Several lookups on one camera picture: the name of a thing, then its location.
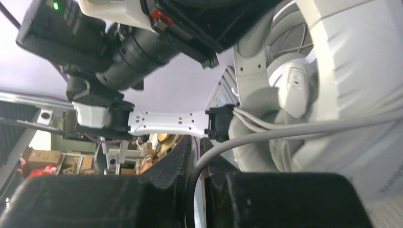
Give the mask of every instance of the gray cable sleeve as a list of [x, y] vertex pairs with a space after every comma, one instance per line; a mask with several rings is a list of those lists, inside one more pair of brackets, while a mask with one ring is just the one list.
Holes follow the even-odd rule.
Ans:
[[[296, 124], [277, 124], [277, 123], [268, 123], [266, 121], [263, 121], [257, 117], [255, 117], [254, 115], [248, 113], [245, 110], [242, 110], [240, 108], [235, 107], [234, 108], [234, 112], [235, 113], [239, 113], [245, 117], [247, 117], [248, 119], [250, 119], [251, 121], [253, 121], [254, 123], [256, 123], [257, 125], [266, 128], [267, 130], [271, 130], [271, 129], [285, 129], [285, 128], [290, 128], [290, 127], [298, 127], [298, 126], [307, 126], [307, 125], [313, 125], [313, 124], [319, 124], [319, 123], [323, 123], [323, 122], [317, 122], [317, 123], [296, 123]], [[332, 122], [337, 122], [339, 120], [331, 120], [331, 121], [327, 121], [325, 123], [332, 123]]]
[[200, 176], [203, 168], [209, 163], [209, 161], [225, 151], [231, 150], [235, 147], [239, 147], [249, 143], [255, 143], [258, 141], [285, 138], [304, 134], [317, 134], [337, 131], [347, 131], [356, 128], [374, 126], [378, 124], [384, 124], [391, 121], [399, 121], [403, 118], [403, 110], [390, 112], [387, 114], [362, 117], [358, 119], [339, 120], [334, 123], [319, 123], [308, 126], [291, 127], [287, 129], [279, 129], [266, 131], [261, 133], [253, 133], [245, 135], [239, 138], [235, 138], [226, 142], [223, 142], [210, 150], [208, 150], [196, 163], [192, 169], [188, 183], [186, 185], [186, 224], [188, 228], [194, 228], [194, 214], [193, 214], [193, 197], [196, 189], [197, 179]]
[[275, 26], [266, 39], [266, 44], [272, 46], [284, 33], [299, 24], [305, 23], [301, 11], [295, 11], [285, 15]]
[[[253, 125], [252, 123], [249, 123], [245, 117], [243, 117], [241, 114], [234, 112], [234, 116], [236, 116], [241, 122], [249, 128], [251, 131], [259, 133], [259, 132], [265, 132], [268, 129], [260, 128], [258, 126]], [[299, 136], [292, 136], [292, 137], [285, 137], [282, 139], [287, 139], [287, 140], [307, 140], [307, 139], [315, 139], [321, 136], [325, 136], [326, 134], [310, 134], [310, 135], [299, 135]]]

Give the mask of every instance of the clutter in background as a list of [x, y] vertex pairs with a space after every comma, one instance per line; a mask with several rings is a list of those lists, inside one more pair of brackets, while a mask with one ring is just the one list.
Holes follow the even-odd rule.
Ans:
[[18, 172], [25, 178], [39, 175], [93, 175], [94, 156], [81, 152], [40, 151], [27, 147]]
[[142, 151], [142, 158], [137, 159], [134, 168], [132, 166], [120, 168], [120, 174], [140, 175], [144, 173], [169, 154], [182, 137], [183, 135], [175, 134], [153, 134], [139, 137], [135, 144], [137, 149]]

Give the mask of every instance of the white cable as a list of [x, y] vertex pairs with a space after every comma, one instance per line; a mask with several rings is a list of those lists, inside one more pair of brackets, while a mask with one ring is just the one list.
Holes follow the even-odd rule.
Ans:
[[239, 113], [245, 117], [247, 117], [248, 119], [250, 119], [251, 121], [253, 121], [254, 123], [256, 123], [257, 125], [266, 128], [268, 130], [273, 130], [273, 129], [286, 129], [286, 128], [290, 128], [290, 127], [299, 127], [299, 126], [307, 126], [307, 125], [313, 125], [313, 124], [318, 124], [318, 123], [322, 123], [322, 122], [316, 122], [316, 123], [295, 123], [295, 124], [276, 124], [276, 123], [268, 123], [266, 121], [263, 121], [257, 117], [255, 117], [254, 115], [238, 108], [235, 107], [234, 108], [234, 113]]
[[[264, 129], [264, 128], [260, 128], [258, 126], [253, 125], [252, 123], [249, 123], [244, 116], [242, 116], [241, 114], [234, 112], [234, 116], [236, 116], [249, 130], [259, 133], [259, 132], [265, 132], [268, 129]], [[299, 136], [293, 136], [293, 137], [286, 137], [283, 139], [286, 140], [308, 140], [308, 139], [314, 139], [314, 138], [318, 138], [321, 136], [325, 136], [325, 134], [312, 134], [312, 135], [299, 135]]]
[[140, 140], [140, 137], [138, 137], [138, 138], [136, 139], [136, 145], [137, 145], [138, 149], [142, 151], [142, 150], [143, 150], [143, 147], [140, 145], [139, 140]]

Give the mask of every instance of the purple cable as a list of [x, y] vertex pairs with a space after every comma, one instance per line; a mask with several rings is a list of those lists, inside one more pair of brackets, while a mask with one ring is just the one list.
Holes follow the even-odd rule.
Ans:
[[119, 139], [109, 140], [109, 141], [102, 141], [102, 140], [99, 140], [99, 139], [97, 139], [97, 138], [95, 138], [95, 137], [93, 137], [92, 135], [89, 135], [89, 134], [87, 134], [87, 133], [84, 133], [84, 135], [85, 135], [88, 139], [90, 139], [91, 141], [93, 141], [93, 142], [95, 142], [95, 143], [116, 144], [116, 143], [120, 143], [120, 142], [122, 141], [122, 140], [119, 140]]
[[[10, 11], [3, 5], [3, 3], [0, 2], [0, 12], [7, 18], [7, 20], [9, 20], [9, 22], [16, 28], [19, 30], [19, 28], [21, 27], [21, 24], [18, 22], [18, 20], [10, 13]], [[63, 73], [60, 69], [60, 66], [57, 65], [56, 63], [52, 63], [52, 66], [58, 71], [58, 73], [62, 76], [62, 78], [68, 82], [68, 76]]]

